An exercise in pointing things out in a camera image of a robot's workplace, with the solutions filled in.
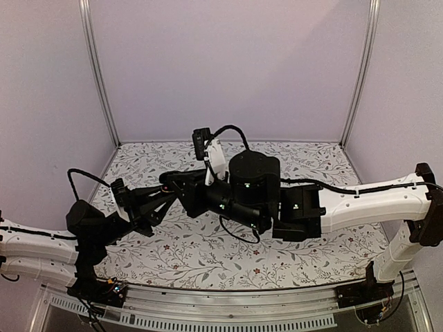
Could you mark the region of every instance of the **black bracket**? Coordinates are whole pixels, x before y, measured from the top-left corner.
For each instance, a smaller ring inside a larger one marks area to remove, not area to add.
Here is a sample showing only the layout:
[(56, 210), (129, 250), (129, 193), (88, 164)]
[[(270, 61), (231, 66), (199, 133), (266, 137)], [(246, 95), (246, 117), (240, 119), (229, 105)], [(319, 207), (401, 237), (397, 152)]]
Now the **black bracket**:
[(118, 206), (128, 213), (132, 230), (147, 237), (154, 235), (152, 227), (160, 225), (177, 199), (160, 185), (130, 190), (121, 178), (111, 184), (111, 190)]
[(280, 190), (280, 220), (274, 221), (272, 237), (283, 241), (301, 242), (321, 237), (321, 216), (317, 185), (301, 185)]
[(68, 287), (67, 293), (86, 301), (122, 308), (126, 300), (127, 287), (122, 282), (109, 284), (100, 280), (78, 279), (72, 287)]
[(366, 268), (366, 279), (362, 282), (337, 286), (335, 290), (339, 308), (358, 306), (368, 302), (378, 301), (394, 295), (394, 282), (377, 283), (374, 276), (374, 262)]
[[(426, 163), (417, 165), (416, 173), (425, 182), (435, 183), (434, 174)], [(427, 199), (431, 201), (428, 213), (423, 220), (406, 221), (410, 230), (409, 240), (422, 246), (438, 246), (443, 240), (443, 192), (428, 185)]]

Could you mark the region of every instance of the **purple-gray wall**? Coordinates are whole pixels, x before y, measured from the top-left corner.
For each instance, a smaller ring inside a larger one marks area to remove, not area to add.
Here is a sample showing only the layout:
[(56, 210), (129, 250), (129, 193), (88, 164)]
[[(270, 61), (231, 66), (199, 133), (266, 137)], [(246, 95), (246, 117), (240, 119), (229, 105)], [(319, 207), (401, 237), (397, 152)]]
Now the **purple-gray wall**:
[[(0, 209), (3, 217), (66, 229), (70, 167), (100, 174), (113, 146), (84, 42), (78, 1), (2, 1)], [(88, 197), (93, 183), (77, 178)], [(0, 278), (0, 330), (26, 330), (38, 282)]]
[(339, 141), (369, 4), (92, 1), (120, 139), (189, 140), (235, 123), (250, 139)]
[[(382, 1), (363, 97), (347, 151), (365, 182), (428, 162), (443, 183), (443, 2)], [(390, 237), (398, 222), (386, 225)], [(443, 331), (443, 246), (414, 259), (436, 331)]]

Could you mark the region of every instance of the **black cable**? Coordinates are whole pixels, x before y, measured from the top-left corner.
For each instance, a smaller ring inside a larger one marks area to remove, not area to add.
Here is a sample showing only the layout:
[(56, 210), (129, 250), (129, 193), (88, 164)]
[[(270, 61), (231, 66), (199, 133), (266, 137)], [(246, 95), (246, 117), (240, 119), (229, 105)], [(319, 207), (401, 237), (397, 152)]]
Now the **black cable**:
[(240, 241), (243, 241), (243, 242), (246, 242), (246, 243), (250, 243), (250, 244), (258, 244), (258, 243), (260, 243), (260, 236), (259, 236), (259, 234), (257, 233), (256, 230), (252, 230), (252, 233), (254, 234), (254, 237), (257, 239), (257, 241), (256, 242), (252, 242), (252, 241), (249, 241), (249, 240), (245, 240), (245, 239), (243, 239), (241, 237), (238, 237), (237, 235), (234, 235), (233, 233), (229, 232), (228, 228), (226, 228), (226, 226), (223, 224), (223, 217), (222, 216), (219, 216), (219, 220), (220, 220), (221, 227), (226, 231), (226, 233), (228, 233), (230, 236), (236, 238), (237, 240), (240, 240)]
[(18, 227), (0, 226), (0, 230), (33, 234), (33, 235), (42, 235), (44, 237), (50, 237), (50, 238), (61, 239), (61, 240), (76, 240), (77, 239), (77, 237), (65, 237), (64, 235), (51, 234), (48, 232), (42, 232), (41, 230), (27, 230), (27, 229), (18, 228)]
[(78, 193), (77, 193), (77, 190), (76, 190), (76, 188), (75, 188), (74, 181), (73, 181), (73, 179), (72, 179), (72, 173), (81, 174), (81, 175), (83, 175), (83, 176), (86, 176), (87, 178), (90, 178), (91, 180), (94, 180), (95, 182), (98, 182), (98, 183), (101, 184), (101, 185), (104, 185), (105, 187), (108, 187), (108, 188), (111, 187), (111, 186), (108, 185), (106, 182), (104, 182), (101, 178), (98, 178), (97, 176), (95, 176), (95, 175), (93, 175), (93, 174), (90, 174), (90, 173), (88, 173), (88, 172), (86, 172), (86, 171), (83, 171), (83, 170), (81, 170), (81, 169), (70, 168), (70, 169), (68, 170), (68, 179), (69, 179), (69, 183), (71, 184), (71, 188), (72, 188), (72, 191), (73, 191), (73, 193), (74, 193), (74, 196), (75, 196), (76, 201), (79, 201), (80, 198), (78, 197)]
[(360, 194), (369, 194), (373, 192), (383, 192), (385, 190), (390, 190), (394, 188), (406, 188), (406, 187), (414, 187), (416, 185), (426, 185), (426, 186), (433, 186), (439, 190), (443, 191), (443, 187), (436, 185), (435, 183), (429, 183), (429, 182), (417, 182), (417, 183), (400, 183), (395, 185), (382, 185), (380, 187), (373, 187), (373, 188), (365, 188), (362, 190), (359, 190), (358, 192), (356, 190), (349, 190), (349, 189), (343, 189), (339, 187), (334, 187), (333, 185), (328, 185), (327, 183), (324, 183), (320, 180), (316, 180), (314, 178), (282, 178), (280, 179), (283, 183), (288, 184), (294, 184), (294, 183), (313, 183), (315, 185), (320, 185), (321, 187), (324, 187), (328, 190), (331, 190), (332, 192), (337, 192), (339, 194), (347, 194), (347, 195), (360, 195)]
[(401, 273), (401, 271), (400, 271), (400, 277), (401, 277), (401, 295), (400, 295), (399, 303), (397, 303), (397, 306), (394, 308), (394, 310), (391, 311), (389, 316), (381, 318), (379, 320), (379, 322), (384, 322), (389, 317), (392, 317), (392, 315), (394, 315), (395, 311), (397, 311), (398, 308), (400, 307), (401, 301), (403, 300), (403, 296), (404, 296), (404, 276), (403, 276), (403, 273)]
[(244, 148), (246, 150), (249, 150), (248, 140), (246, 139), (246, 136), (244, 135), (243, 131), (239, 127), (234, 126), (233, 124), (227, 124), (226, 126), (223, 126), (222, 128), (216, 130), (216, 132), (212, 134), (211, 137), (209, 137), (208, 142), (206, 142), (205, 150), (209, 147), (209, 144), (213, 141), (214, 138), (216, 138), (218, 135), (229, 129), (235, 130), (240, 135), (243, 141)]
[(91, 323), (91, 327), (93, 328), (93, 330), (96, 332), (99, 332), (99, 330), (94, 326), (94, 324), (96, 323), (102, 329), (102, 332), (106, 332), (105, 328), (100, 323), (100, 320), (98, 320), (96, 314), (92, 310), (93, 305), (90, 304), (90, 306), (88, 306), (86, 303), (84, 303), (84, 301), (82, 299), (80, 299), (79, 297), (77, 297), (77, 298), (80, 301), (80, 303), (83, 304), (83, 306), (88, 310), (89, 322)]
[(17, 278), (15, 279), (11, 279), (9, 277), (6, 277), (3, 273), (0, 274), (3, 278), (5, 278), (6, 280), (8, 280), (9, 282), (18, 282), (20, 280), (20, 276), (17, 275)]
[[(216, 138), (218, 135), (220, 135), (221, 133), (223, 133), (224, 131), (229, 130), (229, 129), (235, 130), (240, 135), (240, 137), (242, 138), (242, 141), (243, 141), (244, 148), (246, 150), (249, 150), (248, 140), (246, 139), (246, 136), (244, 135), (243, 131), (239, 127), (237, 127), (233, 124), (227, 124), (226, 126), (223, 126), (222, 128), (216, 130), (215, 133), (212, 134), (209, 137), (208, 141), (206, 142), (205, 150), (208, 149), (209, 144), (214, 140), (214, 138)], [(205, 161), (205, 166), (206, 166), (206, 169), (209, 169), (210, 175), (213, 176), (214, 181), (216, 181), (218, 179), (218, 177), (217, 177), (216, 173), (214, 172), (213, 166), (210, 164), (209, 160)]]
[(205, 160), (206, 168), (209, 169), (210, 175), (213, 176), (214, 181), (217, 180), (217, 175), (214, 172), (213, 166), (210, 164), (209, 160)]

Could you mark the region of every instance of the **patterned table surface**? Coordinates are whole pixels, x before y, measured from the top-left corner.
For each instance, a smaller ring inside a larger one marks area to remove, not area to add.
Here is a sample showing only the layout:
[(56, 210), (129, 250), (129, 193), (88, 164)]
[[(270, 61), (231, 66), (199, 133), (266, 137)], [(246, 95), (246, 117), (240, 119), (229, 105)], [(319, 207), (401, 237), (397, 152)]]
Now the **patterned table surface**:
[[(227, 159), (242, 150), (240, 143), (222, 145)], [(251, 149), (278, 157), (285, 178), (318, 178), (333, 185), (358, 183), (337, 144), (253, 142)], [(191, 142), (125, 144), (105, 180), (110, 183), (121, 177), (129, 188), (153, 186), (159, 184), (163, 172), (203, 166), (195, 160)], [(105, 214), (114, 211), (103, 186), (93, 204)], [(248, 228), (230, 221), (226, 225), (236, 235), (254, 240)], [(361, 277), (369, 260), (386, 246), (379, 224), (342, 229), (302, 243), (272, 239), (268, 231), (259, 244), (247, 244), (225, 233), (215, 214), (190, 219), (176, 201), (155, 228), (155, 236), (133, 232), (117, 246), (109, 246), (96, 272), (135, 284), (178, 288), (293, 288)]]

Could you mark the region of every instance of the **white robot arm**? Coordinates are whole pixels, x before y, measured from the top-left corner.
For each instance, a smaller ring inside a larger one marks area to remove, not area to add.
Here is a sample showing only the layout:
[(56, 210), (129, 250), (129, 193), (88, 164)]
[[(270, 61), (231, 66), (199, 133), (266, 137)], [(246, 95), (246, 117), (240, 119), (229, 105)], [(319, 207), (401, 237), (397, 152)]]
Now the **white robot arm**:
[(28, 275), (65, 286), (72, 296), (122, 306), (125, 282), (98, 280), (93, 267), (106, 257), (105, 246), (126, 234), (152, 236), (152, 227), (163, 220), (176, 199), (192, 218), (210, 210), (247, 225), (255, 234), (272, 228), (273, 237), (284, 241), (405, 220), (386, 250), (368, 265), (364, 282), (337, 287), (341, 306), (392, 295), (399, 271), (421, 248), (436, 246), (443, 239), (443, 191), (427, 164), (382, 183), (332, 187), (312, 179), (282, 179), (313, 185), (280, 188), (277, 158), (247, 149), (227, 167), (221, 145), (218, 140), (211, 142), (215, 136), (208, 129), (196, 130), (193, 138), (197, 159), (205, 161), (205, 169), (164, 173), (160, 185), (135, 190), (118, 179), (110, 186), (117, 212), (109, 216), (80, 200), (66, 216), (68, 231), (64, 232), (29, 228), (0, 217), (0, 273)]

